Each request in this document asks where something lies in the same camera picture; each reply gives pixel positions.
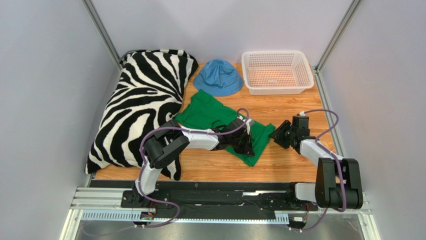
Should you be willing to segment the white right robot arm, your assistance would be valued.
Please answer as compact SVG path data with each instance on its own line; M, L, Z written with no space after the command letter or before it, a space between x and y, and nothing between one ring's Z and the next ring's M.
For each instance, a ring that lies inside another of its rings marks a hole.
M294 149L316 166L315 182L291 184L292 201L340 211L362 208L364 197L358 161L335 154L312 136L308 116L298 114L291 121L285 120L269 137L284 149Z

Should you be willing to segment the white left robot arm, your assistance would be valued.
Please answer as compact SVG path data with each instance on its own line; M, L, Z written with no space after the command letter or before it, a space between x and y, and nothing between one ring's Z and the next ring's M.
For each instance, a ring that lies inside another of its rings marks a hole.
M146 134L138 150L141 171L132 187L138 203L143 202L144 195L149 195L156 188L157 179L163 169L179 159L185 149L205 149L220 151L233 148L237 154L253 157L251 118L238 116L228 125L209 129L193 129L180 126L175 119L169 120L161 127Z

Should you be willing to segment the blue bucket hat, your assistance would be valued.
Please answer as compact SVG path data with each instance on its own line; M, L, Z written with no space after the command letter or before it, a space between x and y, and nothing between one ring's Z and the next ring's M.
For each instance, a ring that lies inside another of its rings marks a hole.
M242 89L244 81L236 67L221 58L208 61L193 80L197 90L214 97L230 96Z

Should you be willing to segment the zebra striped pillow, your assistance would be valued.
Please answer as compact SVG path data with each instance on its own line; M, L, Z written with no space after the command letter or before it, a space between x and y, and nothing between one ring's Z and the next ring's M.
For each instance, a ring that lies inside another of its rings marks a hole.
M199 66L194 56L176 49L132 50L120 65L119 80L87 155L87 175L108 166L140 168L143 138L178 114Z

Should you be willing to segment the green t shirt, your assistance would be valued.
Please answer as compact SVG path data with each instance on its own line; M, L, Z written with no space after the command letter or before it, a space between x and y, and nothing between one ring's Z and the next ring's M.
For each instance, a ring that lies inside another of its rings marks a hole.
M204 130L228 125L236 117L237 112L235 110L223 105L212 95L200 90L190 98L190 104L174 118L187 128ZM263 125L257 121L250 127L250 132L252 133L251 142L255 156L238 154L232 147L227 147L225 150L241 159L246 165L253 167L268 145L270 141L269 135L275 129L275 126L271 123Z

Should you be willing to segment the white plastic basket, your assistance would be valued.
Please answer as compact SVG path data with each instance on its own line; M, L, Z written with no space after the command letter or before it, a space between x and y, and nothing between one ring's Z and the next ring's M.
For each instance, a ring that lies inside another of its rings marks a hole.
M305 54L299 50L247 51L241 55L244 85L250 95L298 95L315 85Z

